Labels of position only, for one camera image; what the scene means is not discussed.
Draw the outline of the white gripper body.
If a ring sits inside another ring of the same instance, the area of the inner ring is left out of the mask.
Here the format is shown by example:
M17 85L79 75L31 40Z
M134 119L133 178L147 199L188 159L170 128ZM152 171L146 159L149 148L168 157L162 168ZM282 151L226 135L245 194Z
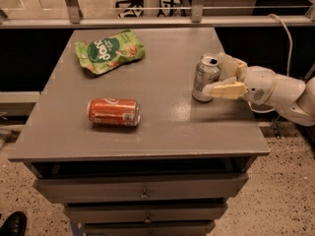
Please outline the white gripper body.
M241 81L247 86L243 98L256 105L271 105L269 99L273 93L277 74L267 68L252 66L246 69Z

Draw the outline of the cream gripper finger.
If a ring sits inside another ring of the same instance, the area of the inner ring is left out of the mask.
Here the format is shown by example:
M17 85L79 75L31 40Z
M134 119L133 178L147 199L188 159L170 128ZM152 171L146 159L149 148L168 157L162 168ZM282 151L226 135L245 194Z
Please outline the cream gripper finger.
M236 77L242 73L243 70L248 68L246 62L239 60L235 57L232 57L228 54L220 52L218 54L220 59L219 67L220 67L220 81Z
M213 98L237 99L248 92L248 87L236 77L206 85L202 93Z

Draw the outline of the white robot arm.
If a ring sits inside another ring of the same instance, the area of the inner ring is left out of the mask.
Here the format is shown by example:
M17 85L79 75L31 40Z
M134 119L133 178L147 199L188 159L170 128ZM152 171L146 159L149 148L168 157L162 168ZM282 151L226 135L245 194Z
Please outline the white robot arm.
M255 105L266 105L283 118L296 124L315 125L315 79L307 83L277 74L261 66L220 53L220 78L203 88L203 94L214 98L238 99Z

